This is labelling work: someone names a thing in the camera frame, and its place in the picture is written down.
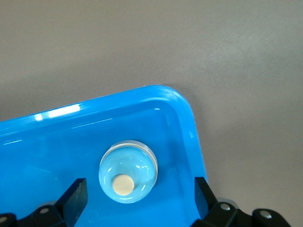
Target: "gray surface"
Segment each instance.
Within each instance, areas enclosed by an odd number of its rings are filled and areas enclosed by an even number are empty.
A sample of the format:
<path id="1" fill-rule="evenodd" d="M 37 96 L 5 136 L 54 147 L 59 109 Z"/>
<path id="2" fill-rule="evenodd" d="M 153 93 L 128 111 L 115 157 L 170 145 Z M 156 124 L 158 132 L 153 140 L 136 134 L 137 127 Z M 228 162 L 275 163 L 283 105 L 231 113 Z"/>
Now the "gray surface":
<path id="1" fill-rule="evenodd" d="M 2 0 L 0 41 L 1 121 L 169 85 L 214 193 L 302 226 L 301 0 Z"/>

